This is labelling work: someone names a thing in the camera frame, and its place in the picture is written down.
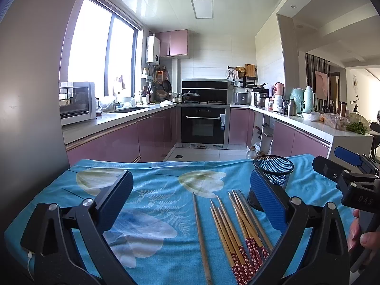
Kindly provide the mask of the right hand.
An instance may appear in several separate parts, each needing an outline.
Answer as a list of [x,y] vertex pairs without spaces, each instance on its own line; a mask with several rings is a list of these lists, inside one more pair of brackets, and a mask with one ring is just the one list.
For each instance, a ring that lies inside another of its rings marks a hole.
[[379,232],[362,233],[359,226],[359,210],[353,211],[354,220],[352,221],[348,233],[348,250],[351,250],[357,244],[365,249],[378,251],[380,246]]

